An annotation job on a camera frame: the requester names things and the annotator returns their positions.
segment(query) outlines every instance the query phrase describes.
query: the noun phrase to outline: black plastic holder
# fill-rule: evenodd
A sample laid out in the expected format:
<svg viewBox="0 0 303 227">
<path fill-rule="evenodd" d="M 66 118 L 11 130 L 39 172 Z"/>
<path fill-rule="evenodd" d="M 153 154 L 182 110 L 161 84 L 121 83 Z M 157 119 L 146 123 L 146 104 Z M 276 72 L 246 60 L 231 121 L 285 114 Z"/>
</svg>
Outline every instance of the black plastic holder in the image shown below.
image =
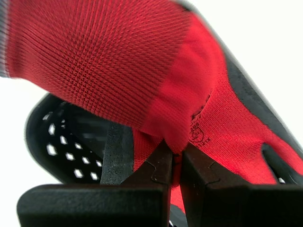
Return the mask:
<svg viewBox="0 0 303 227">
<path fill-rule="evenodd" d="M 64 184 L 21 196 L 22 227 L 171 225 L 171 150 L 162 142 L 122 184 L 100 185 L 107 129 L 107 121 L 52 95 L 35 108 L 29 150 Z M 187 223 L 177 227 L 303 226 L 301 185 L 252 185 L 191 144 L 183 152 L 180 186 Z"/>
</svg>

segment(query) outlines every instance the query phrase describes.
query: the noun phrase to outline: red knit fabric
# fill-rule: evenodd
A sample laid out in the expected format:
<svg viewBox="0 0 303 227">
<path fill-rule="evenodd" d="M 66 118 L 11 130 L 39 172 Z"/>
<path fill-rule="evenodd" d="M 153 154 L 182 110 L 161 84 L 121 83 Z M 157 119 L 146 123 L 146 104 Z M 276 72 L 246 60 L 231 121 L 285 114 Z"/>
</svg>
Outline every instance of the red knit fabric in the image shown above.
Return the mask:
<svg viewBox="0 0 303 227">
<path fill-rule="evenodd" d="M 168 0 L 12 0 L 7 68 L 13 78 L 139 129 L 189 22 Z"/>
<path fill-rule="evenodd" d="M 178 77 L 182 74 L 188 78 L 185 89 L 191 87 L 195 90 L 199 84 L 203 91 L 198 101 L 195 95 L 187 101 L 187 104 L 192 106 L 195 106 L 196 102 L 203 106 L 190 126 L 187 122 L 183 122 L 183 126 L 188 126 L 188 130 L 190 129 L 191 143 L 216 162 L 251 183 L 276 184 L 261 154 L 263 143 L 271 145 L 283 160 L 303 175 L 303 161 L 298 154 L 252 115 L 238 99 L 229 83 L 224 55 L 219 44 L 195 16 L 192 16 L 192 26 L 169 75 L 177 75 L 175 79 L 179 79 L 182 83 L 182 76 Z M 164 107 L 161 103 L 163 96 L 169 96 L 167 90 L 173 87 L 171 83 L 178 84 L 177 81 L 171 82 L 168 77 L 162 85 L 161 92 L 153 104 L 157 111 L 162 108 L 165 111 L 171 110 L 168 109 L 169 105 Z M 191 93 L 193 90 L 183 90 L 178 93 L 180 110 L 182 110 L 182 94 Z M 176 119 L 163 116 L 162 121 L 176 122 Z M 134 139 L 134 166 L 137 169 L 157 147 L 159 140 L 152 143 L 151 138 L 146 138 L 147 141 L 144 142 L 144 138 L 138 136 L 138 132 L 134 132 Z M 180 138 L 176 137 L 176 146 L 179 143 Z M 184 211 L 180 187 L 172 190 L 171 203 Z"/>
</svg>

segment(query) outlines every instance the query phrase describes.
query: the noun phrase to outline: red glove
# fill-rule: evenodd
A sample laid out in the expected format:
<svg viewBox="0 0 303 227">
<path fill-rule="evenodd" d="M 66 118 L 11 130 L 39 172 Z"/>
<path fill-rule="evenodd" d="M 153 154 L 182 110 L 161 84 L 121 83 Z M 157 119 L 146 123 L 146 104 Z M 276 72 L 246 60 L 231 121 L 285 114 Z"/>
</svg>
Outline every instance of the red glove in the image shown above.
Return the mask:
<svg viewBox="0 0 303 227">
<path fill-rule="evenodd" d="M 299 146 L 194 13 L 167 0 L 9 2 L 2 70 L 132 127 L 134 169 L 164 138 L 176 165 L 190 141 L 251 183 L 301 181 Z M 183 208 L 179 188 L 172 203 Z"/>
</svg>

